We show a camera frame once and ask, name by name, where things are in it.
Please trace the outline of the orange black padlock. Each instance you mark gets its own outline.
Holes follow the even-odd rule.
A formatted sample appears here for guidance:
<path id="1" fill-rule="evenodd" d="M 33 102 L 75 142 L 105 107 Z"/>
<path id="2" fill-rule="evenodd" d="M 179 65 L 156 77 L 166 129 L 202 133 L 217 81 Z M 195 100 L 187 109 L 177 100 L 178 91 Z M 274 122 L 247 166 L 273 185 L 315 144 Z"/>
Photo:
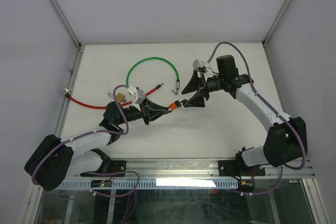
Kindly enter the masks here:
<path id="1" fill-rule="evenodd" d="M 174 111 L 174 110 L 176 110 L 176 109 L 179 109 L 179 108 L 181 108 L 182 107 L 182 104 L 181 104 L 181 102 L 179 101 L 179 100 L 176 100 L 176 101 L 174 101 L 173 103 L 171 103 L 170 105 L 169 105 L 169 108 L 172 110 L 172 111 Z"/>

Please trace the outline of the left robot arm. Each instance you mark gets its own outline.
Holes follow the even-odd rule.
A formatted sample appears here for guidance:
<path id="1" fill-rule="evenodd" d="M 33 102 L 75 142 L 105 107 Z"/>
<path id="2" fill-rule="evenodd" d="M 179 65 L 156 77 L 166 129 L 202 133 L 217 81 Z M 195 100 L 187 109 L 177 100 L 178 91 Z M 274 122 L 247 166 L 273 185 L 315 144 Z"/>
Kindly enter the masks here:
<path id="1" fill-rule="evenodd" d="M 110 157 L 101 148 L 129 132 L 129 122 L 145 124 L 172 112 L 172 106 L 161 106 L 148 98 L 140 104 L 122 107 L 118 102 L 106 106 L 103 120 L 93 130 L 67 140 L 47 135 L 24 166 L 35 185 L 45 191 L 57 188 L 66 178 L 95 172 L 99 176 L 110 170 Z"/>

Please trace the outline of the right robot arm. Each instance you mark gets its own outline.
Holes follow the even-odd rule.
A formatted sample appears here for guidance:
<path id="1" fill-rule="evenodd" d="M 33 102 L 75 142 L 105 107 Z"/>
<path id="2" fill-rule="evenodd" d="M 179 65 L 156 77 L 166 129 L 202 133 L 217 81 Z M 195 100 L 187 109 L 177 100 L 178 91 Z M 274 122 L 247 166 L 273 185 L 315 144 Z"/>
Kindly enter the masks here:
<path id="1" fill-rule="evenodd" d="M 240 175 L 247 175 L 257 165 L 273 167 L 289 166 L 289 162 L 301 158 L 305 166 L 307 158 L 307 129 L 301 117 L 293 118 L 276 109 L 255 88 L 249 74 L 239 74 L 234 57 L 220 56 L 216 59 L 218 73 L 212 73 L 209 63 L 195 60 L 193 74 L 182 94 L 193 93 L 183 100 L 186 108 L 205 107 L 211 92 L 223 90 L 242 103 L 262 124 L 267 132 L 263 146 L 242 148 L 236 156 L 233 169 Z"/>

